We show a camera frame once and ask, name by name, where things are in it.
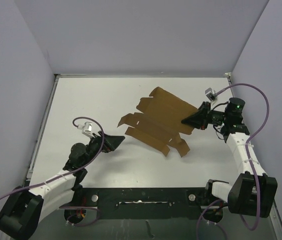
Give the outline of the brown cardboard box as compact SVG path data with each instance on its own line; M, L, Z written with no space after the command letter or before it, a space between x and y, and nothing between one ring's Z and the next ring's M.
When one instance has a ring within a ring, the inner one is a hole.
M190 151L180 134L190 135L194 128L181 121L198 111L195 106L156 87L149 97L140 99L136 109L139 112L123 116L117 125L128 125L126 135L160 151L164 156L168 155L170 147L175 148L181 157Z

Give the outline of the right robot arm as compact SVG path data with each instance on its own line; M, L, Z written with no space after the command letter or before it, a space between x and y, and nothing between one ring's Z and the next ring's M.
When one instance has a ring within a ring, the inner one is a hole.
M208 125L220 127L220 133L238 168L238 178L234 184L209 180L203 191L204 201L212 205L221 199L228 204L229 211L233 214L267 218L274 203L278 183L261 167L253 146L248 142L250 132L243 123L244 106L242 99L232 97L224 112L221 112L212 109L211 103L205 101L196 113L181 122L199 130L205 130Z

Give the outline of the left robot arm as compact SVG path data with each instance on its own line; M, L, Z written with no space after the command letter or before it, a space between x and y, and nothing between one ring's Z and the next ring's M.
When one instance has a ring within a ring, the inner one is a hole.
M82 192L77 188L87 174L86 166L100 153L116 150L124 140L124 136L99 131L88 144L74 144L65 166L55 176L12 191L0 211L0 231L15 240L27 240L50 213L67 203L78 205Z

